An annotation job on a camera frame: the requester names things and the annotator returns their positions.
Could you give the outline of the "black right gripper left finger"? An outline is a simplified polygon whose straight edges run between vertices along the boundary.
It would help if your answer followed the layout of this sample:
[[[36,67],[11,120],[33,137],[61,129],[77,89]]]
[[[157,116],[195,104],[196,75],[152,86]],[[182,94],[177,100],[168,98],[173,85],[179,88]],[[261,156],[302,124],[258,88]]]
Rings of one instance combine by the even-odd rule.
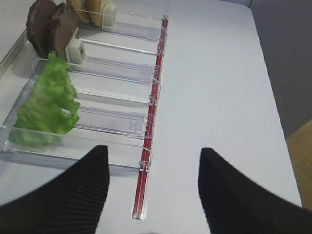
[[[0,207],[2,234],[94,234],[109,190],[108,147]]]

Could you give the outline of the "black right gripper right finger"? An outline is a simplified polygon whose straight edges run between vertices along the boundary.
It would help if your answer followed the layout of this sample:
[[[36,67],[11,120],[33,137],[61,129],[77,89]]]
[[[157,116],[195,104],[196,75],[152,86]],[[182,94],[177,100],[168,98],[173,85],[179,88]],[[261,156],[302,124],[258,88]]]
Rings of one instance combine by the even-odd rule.
[[[312,213],[242,174],[212,148],[200,153],[198,192],[212,234],[310,234]]]

